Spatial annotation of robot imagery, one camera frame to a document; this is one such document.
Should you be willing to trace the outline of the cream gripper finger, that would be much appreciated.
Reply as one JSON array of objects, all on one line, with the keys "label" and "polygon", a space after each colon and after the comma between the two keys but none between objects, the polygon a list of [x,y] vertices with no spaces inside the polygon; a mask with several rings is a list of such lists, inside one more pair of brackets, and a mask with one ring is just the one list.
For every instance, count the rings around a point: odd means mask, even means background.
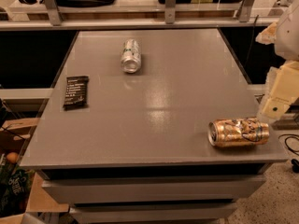
[{"label": "cream gripper finger", "polygon": [[260,33],[258,33],[258,35],[255,38],[255,41],[264,45],[274,44],[276,40],[277,26],[278,24],[276,22],[271,23]]},{"label": "cream gripper finger", "polygon": [[265,87],[261,114],[280,119],[299,98],[299,62],[286,61],[280,68],[271,67]]}]

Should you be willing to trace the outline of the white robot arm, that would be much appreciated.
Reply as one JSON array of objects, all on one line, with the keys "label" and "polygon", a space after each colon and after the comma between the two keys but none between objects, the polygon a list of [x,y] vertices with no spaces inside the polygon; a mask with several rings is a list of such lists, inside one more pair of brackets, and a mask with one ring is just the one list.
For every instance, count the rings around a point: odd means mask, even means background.
[{"label": "white robot arm", "polygon": [[260,32],[255,40],[274,45],[285,63],[272,67],[266,78],[266,92],[260,103],[259,119],[280,119],[299,98],[299,0],[292,0],[277,22]]}]

